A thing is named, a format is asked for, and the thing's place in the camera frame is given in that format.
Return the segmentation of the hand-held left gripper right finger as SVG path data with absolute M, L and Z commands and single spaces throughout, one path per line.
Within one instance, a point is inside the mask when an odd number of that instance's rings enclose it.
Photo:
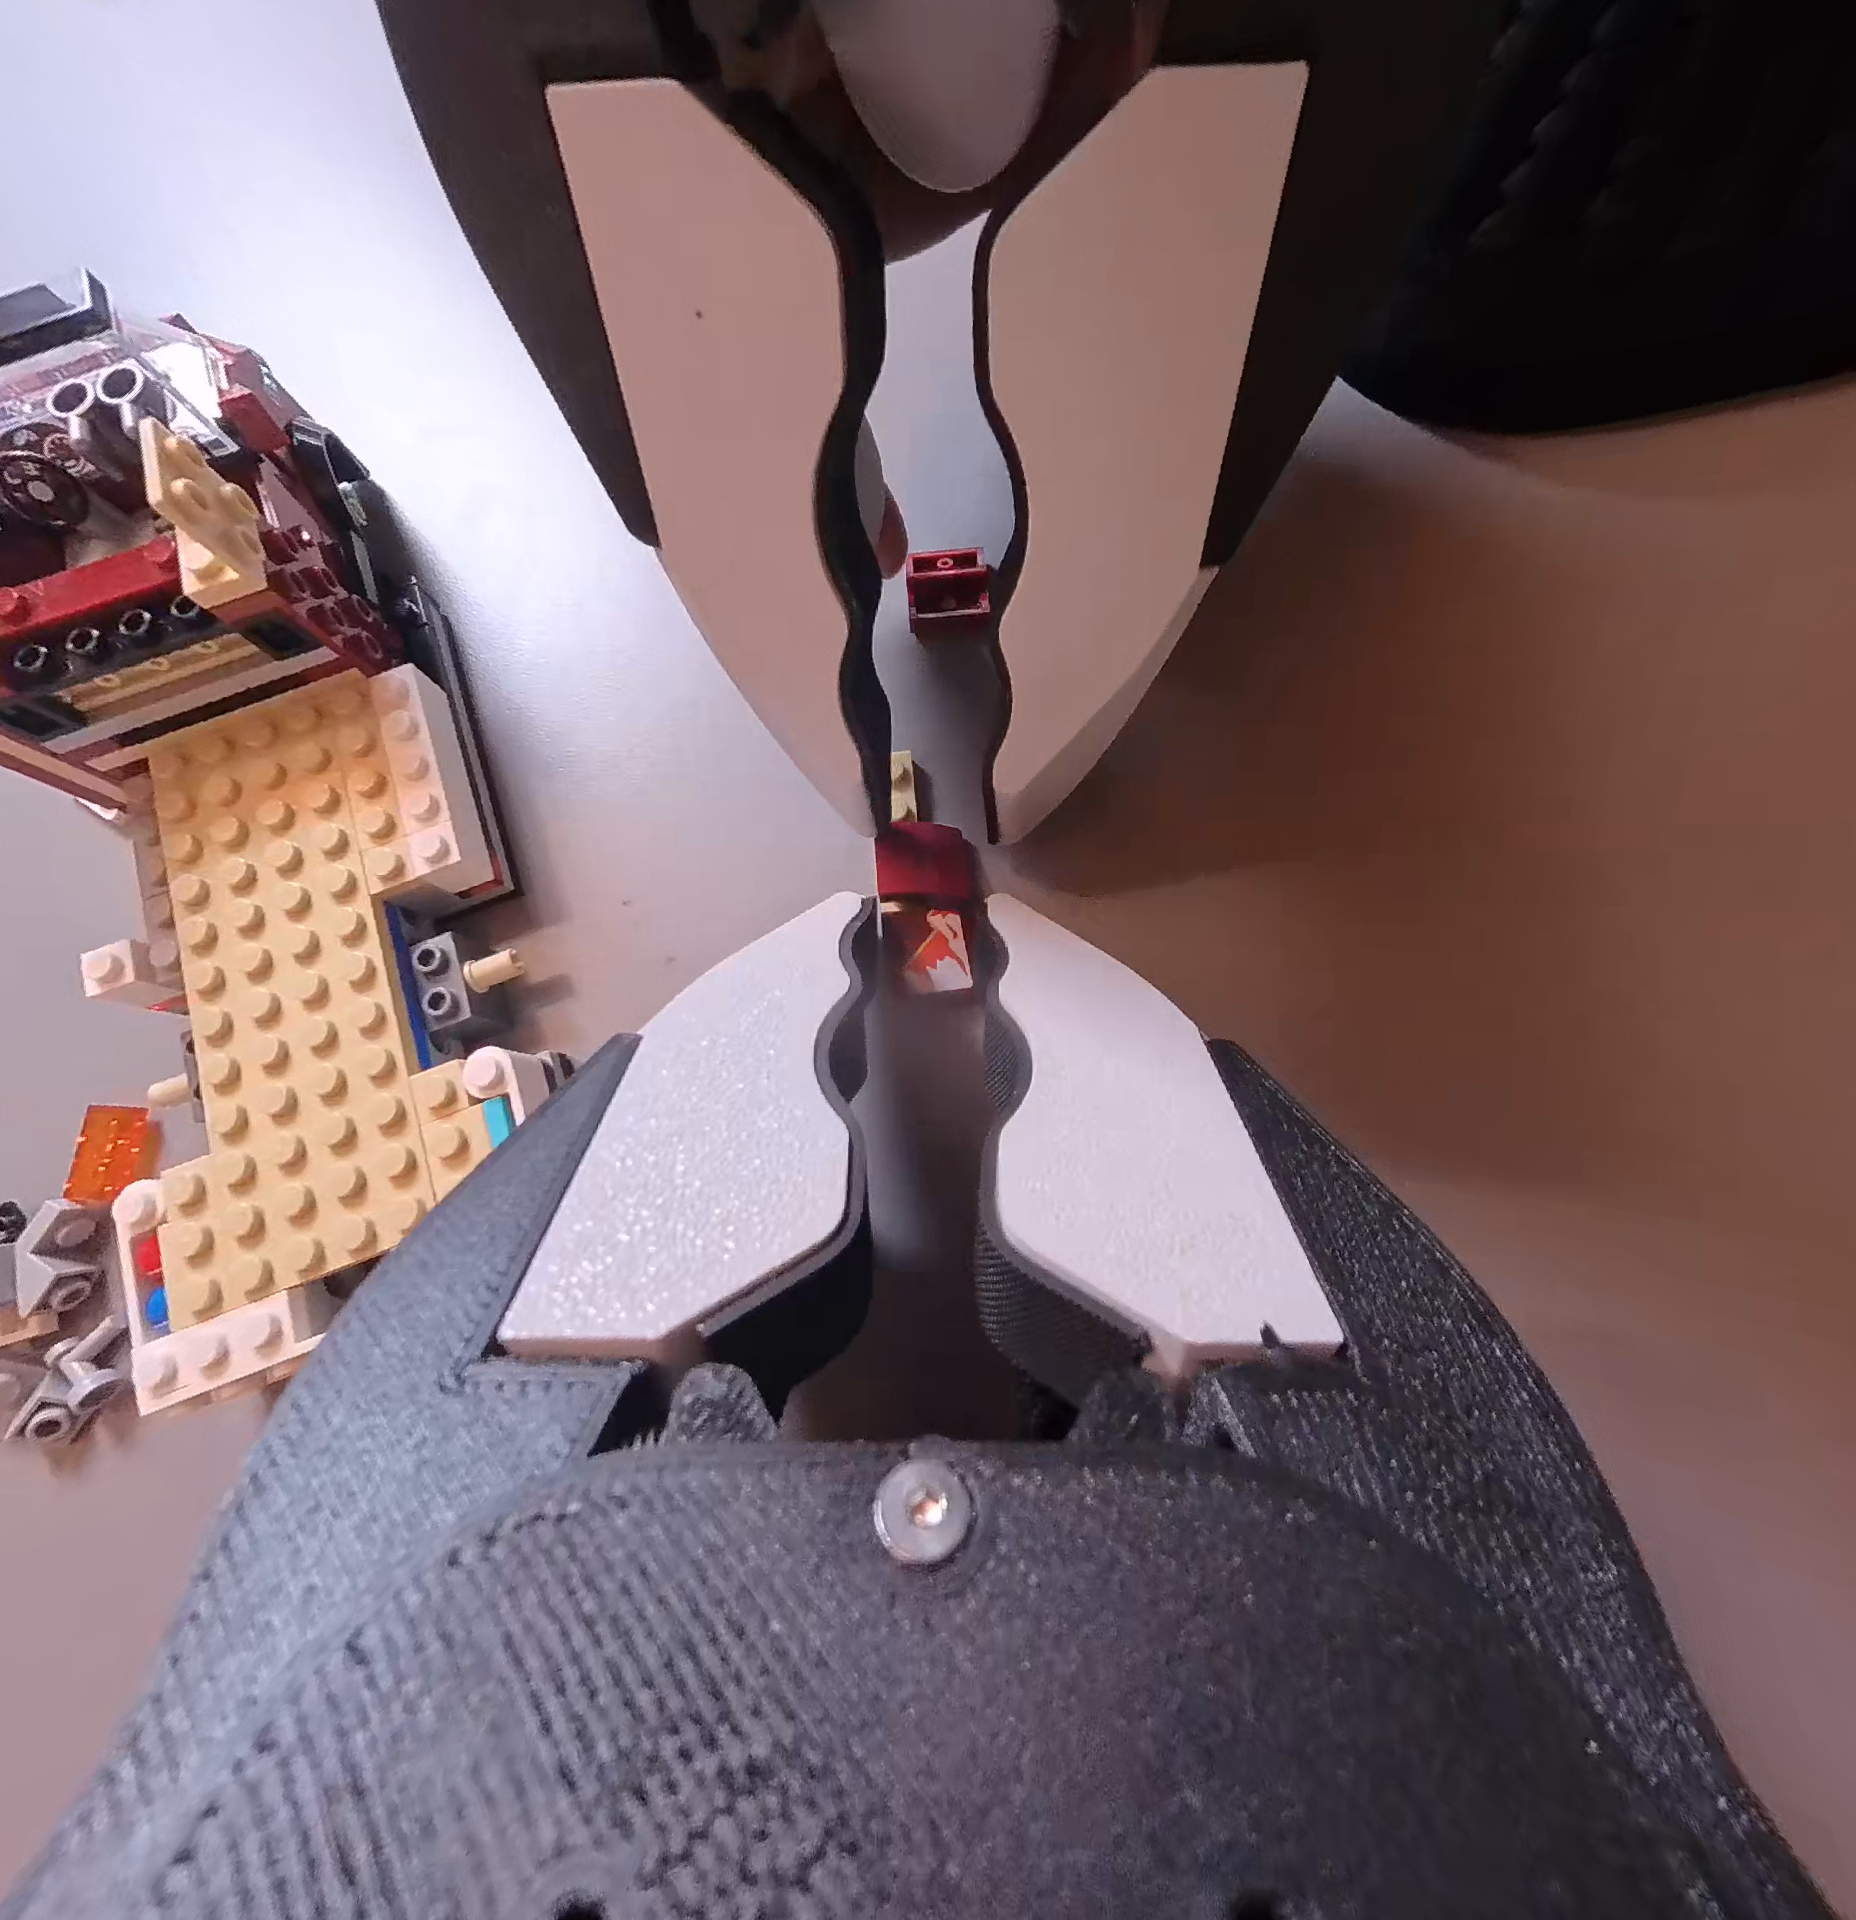
M 1347 1332 L 1202 1031 L 1076 932 L 988 900 L 1009 1089 L 982 1226 L 1028 1373 L 1328 1358 Z

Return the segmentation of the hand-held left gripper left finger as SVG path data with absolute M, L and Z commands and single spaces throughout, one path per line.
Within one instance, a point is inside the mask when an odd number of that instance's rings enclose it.
M 646 1023 L 497 1338 L 511 1358 L 818 1370 L 874 1296 L 875 901 L 835 893 Z

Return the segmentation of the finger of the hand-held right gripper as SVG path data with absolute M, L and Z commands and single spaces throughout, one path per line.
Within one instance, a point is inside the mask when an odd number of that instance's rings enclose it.
M 890 757 L 859 463 L 886 345 L 874 232 L 675 79 L 554 84 L 548 114 L 659 560 L 779 744 L 872 833 Z
M 1024 485 L 997 625 L 1009 845 L 1086 781 L 1213 579 L 1306 79 L 1306 62 L 1155 66 L 994 234 L 985 372 Z

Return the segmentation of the small dark red brick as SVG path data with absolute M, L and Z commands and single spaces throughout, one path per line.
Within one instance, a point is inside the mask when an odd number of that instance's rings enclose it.
M 921 643 L 992 625 L 992 567 L 983 549 L 915 550 L 905 572 L 910 634 Z

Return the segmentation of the grey desk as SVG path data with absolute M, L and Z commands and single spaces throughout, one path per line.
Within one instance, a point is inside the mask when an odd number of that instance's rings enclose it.
M 0 295 L 269 359 L 402 512 L 585 1057 L 866 849 L 445 201 L 372 4 L 0 4 Z M 1856 380 L 1449 443 L 1334 389 L 1031 900 L 1250 1050 L 1519 1329 L 1856 1917 Z

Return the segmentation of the person's right hand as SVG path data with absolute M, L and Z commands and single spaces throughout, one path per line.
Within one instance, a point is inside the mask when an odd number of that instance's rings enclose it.
M 862 421 L 854 448 L 854 493 L 878 572 L 885 582 L 907 568 L 909 530 L 894 498 L 869 421 Z

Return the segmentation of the tan and dark red brick model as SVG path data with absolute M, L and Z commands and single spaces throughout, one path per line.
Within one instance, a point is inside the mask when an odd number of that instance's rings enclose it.
M 293 1377 L 570 1076 L 506 1045 L 517 896 L 454 636 L 252 350 L 96 274 L 0 295 L 0 767 L 126 835 L 85 996 L 183 1023 L 103 1210 L 140 1414 Z

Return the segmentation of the orange transparent studded brick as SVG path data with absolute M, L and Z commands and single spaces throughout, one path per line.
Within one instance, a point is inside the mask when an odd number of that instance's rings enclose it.
M 108 1210 L 126 1187 L 148 1180 L 159 1160 L 159 1124 L 148 1107 L 87 1107 L 63 1199 Z

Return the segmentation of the pile of small grey bricks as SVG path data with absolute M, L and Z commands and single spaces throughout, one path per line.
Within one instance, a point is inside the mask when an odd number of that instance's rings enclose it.
M 0 1203 L 0 1430 L 61 1449 L 126 1390 L 126 1322 L 103 1210 Z

